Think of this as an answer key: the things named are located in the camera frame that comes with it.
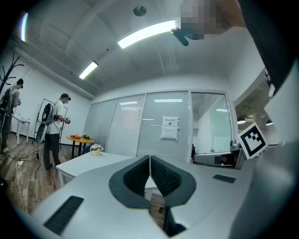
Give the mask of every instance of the wooden floor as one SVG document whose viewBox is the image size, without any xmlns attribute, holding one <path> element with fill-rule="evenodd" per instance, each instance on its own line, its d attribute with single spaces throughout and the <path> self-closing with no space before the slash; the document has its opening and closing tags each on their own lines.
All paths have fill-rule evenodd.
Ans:
<svg viewBox="0 0 299 239">
<path fill-rule="evenodd" d="M 10 134 L 7 140 L 7 147 L 10 149 L 7 152 L 8 155 L 15 159 L 28 156 L 32 151 L 37 150 L 37 145 L 26 143 L 26 138 L 20 137 L 20 144 L 16 143 L 15 134 Z M 71 146 L 61 146 L 59 150 L 59 159 L 61 163 L 70 160 L 71 158 Z M 54 191 L 60 188 L 60 182 L 58 178 L 58 172 L 55 168 L 46 171 L 43 164 L 43 144 L 39 147 L 40 168 L 36 158 L 36 153 L 26 159 L 34 159 L 31 162 L 24 161 L 21 166 L 18 166 L 18 176 L 21 188 L 21 195 L 24 205 L 24 210 L 31 213 L 37 205 L 51 195 Z M 52 151 L 50 151 L 50 162 L 54 164 L 52 157 Z M 78 147 L 75 147 L 74 155 L 78 155 Z M 4 178 L 8 183 L 7 196 L 10 202 L 22 209 L 22 203 L 20 199 L 20 192 L 18 186 L 18 180 L 16 177 L 16 163 L 17 160 L 10 158 L 5 154 L 0 154 L 0 176 Z M 156 223 L 162 228 L 164 223 L 164 213 L 159 213 L 158 210 L 161 206 L 164 206 L 164 200 L 161 196 L 153 194 L 151 199 L 151 214 Z"/>
</svg>

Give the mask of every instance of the black cap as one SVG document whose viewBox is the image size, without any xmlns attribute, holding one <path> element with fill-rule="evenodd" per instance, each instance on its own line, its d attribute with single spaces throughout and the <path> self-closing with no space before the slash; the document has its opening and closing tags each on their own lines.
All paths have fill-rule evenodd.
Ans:
<svg viewBox="0 0 299 239">
<path fill-rule="evenodd" d="M 71 100 L 70 96 L 67 93 L 62 94 L 60 98 L 68 98 L 69 100 Z"/>
<path fill-rule="evenodd" d="M 23 81 L 23 79 L 19 79 L 18 81 L 17 81 L 17 84 L 21 84 L 22 85 L 22 89 L 23 89 L 23 84 L 24 84 L 24 81 Z"/>
</svg>

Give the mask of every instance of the flower pot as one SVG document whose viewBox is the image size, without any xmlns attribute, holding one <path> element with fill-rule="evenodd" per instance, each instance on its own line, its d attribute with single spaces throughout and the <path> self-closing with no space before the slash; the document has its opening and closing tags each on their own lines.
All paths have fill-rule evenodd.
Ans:
<svg viewBox="0 0 299 239">
<path fill-rule="evenodd" d="M 93 155 L 100 155 L 101 151 L 100 150 L 93 150 Z"/>
</svg>

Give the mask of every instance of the black and white qr marker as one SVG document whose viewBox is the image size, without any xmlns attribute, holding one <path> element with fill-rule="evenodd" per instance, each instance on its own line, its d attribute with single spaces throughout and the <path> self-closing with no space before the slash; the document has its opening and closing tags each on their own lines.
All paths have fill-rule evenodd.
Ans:
<svg viewBox="0 0 299 239">
<path fill-rule="evenodd" d="M 254 158 L 263 152 L 268 144 L 262 131 L 253 123 L 244 131 L 237 135 L 239 143 L 241 144 L 247 159 Z"/>
</svg>

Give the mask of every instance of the shoe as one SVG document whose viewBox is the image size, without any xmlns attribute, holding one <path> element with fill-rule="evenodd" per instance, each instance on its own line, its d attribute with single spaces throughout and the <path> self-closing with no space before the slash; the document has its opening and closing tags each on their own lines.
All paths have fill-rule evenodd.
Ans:
<svg viewBox="0 0 299 239">
<path fill-rule="evenodd" d="M 53 164 L 50 163 L 49 166 L 46 168 L 46 170 L 48 171 L 48 170 L 50 170 L 50 168 L 52 168 L 52 167 L 53 167 Z"/>
</svg>

